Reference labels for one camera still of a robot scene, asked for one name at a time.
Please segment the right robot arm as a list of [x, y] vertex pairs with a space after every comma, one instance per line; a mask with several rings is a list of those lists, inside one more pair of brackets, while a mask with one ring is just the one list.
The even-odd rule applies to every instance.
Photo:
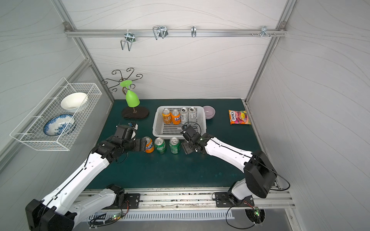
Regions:
[[235, 182], [227, 192], [232, 205], [236, 206], [245, 198], [267, 197], [277, 173], [264, 152], [239, 149], [208, 133], [201, 135], [191, 126], [185, 126], [181, 134], [185, 139], [182, 147], [186, 154], [197, 152], [217, 157], [244, 174], [244, 179]]

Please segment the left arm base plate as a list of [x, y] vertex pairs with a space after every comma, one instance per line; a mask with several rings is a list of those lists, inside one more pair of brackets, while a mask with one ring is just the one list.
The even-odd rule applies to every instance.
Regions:
[[140, 202], [139, 193], [120, 193], [116, 196], [115, 204], [122, 209], [138, 209]]

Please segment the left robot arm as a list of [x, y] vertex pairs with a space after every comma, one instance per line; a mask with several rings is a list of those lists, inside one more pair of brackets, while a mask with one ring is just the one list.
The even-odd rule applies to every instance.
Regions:
[[42, 200], [33, 199], [26, 206], [31, 231], [71, 231], [93, 213], [108, 207], [122, 208], [127, 200], [123, 188], [109, 185], [81, 202], [75, 200], [92, 180], [121, 155], [145, 151], [146, 139], [120, 143], [103, 141], [62, 184]]

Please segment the green soda can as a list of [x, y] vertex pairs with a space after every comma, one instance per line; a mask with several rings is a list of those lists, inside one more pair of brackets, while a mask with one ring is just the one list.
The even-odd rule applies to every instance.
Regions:
[[163, 138], [157, 137], [154, 141], [155, 148], [159, 154], [166, 152], [166, 143]]

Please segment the orange Fanta can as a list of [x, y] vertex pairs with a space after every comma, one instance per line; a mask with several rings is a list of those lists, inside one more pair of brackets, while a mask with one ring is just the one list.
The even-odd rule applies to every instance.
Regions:
[[150, 137], [146, 136], [145, 141], [146, 141], [145, 152], [148, 154], [154, 152], [155, 146], [154, 146], [153, 140]]

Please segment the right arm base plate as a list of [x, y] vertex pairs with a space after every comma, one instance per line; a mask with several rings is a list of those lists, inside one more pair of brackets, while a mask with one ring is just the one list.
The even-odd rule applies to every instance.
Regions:
[[212, 200], [215, 201], [217, 208], [230, 208], [230, 207], [254, 208], [255, 206], [254, 199], [251, 195], [245, 197], [243, 200], [239, 200], [230, 193], [215, 192], [212, 194]]

